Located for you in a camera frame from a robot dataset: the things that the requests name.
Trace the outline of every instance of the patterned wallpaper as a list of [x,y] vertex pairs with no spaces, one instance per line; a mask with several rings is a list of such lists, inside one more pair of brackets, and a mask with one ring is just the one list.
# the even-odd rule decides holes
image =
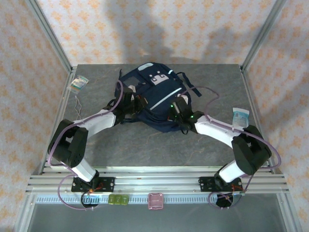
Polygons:
[[288,0],[249,68],[262,126],[309,231],[309,5]]
[[67,77],[25,0],[0,6],[0,231],[12,231]]
[[275,0],[38,0],[71,64],[237,63]]

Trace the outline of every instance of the gray tabletop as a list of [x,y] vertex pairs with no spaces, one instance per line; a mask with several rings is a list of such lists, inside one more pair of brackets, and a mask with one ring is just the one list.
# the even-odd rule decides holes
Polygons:
[[[208,109],[210,116],[232,123],[233,107],[251,111],[248,96],[238,65],[173,64],[175,72],[185,72],[191,83],[208,86],[221,95]],[[137,65],[78,65],[77,75],[89,79],[89,83],[78,94],[82,105],[81,116],[85,118],[97,113],[113,99],[115,82],[119,71],[123,74]],[[193,111],[204,111],[205,104],[213,95],[200,89],[203,94],[192,96]],[[70,94],[64,118],[76,120],[75,95]],[[252,114],[249,123],[254,125]],[[85,158],[95,166],[222,166],[234,159],[232,150],[210,137],[180,131],[161,133],[143,124],[127,123],[101,131],[87,141]]]

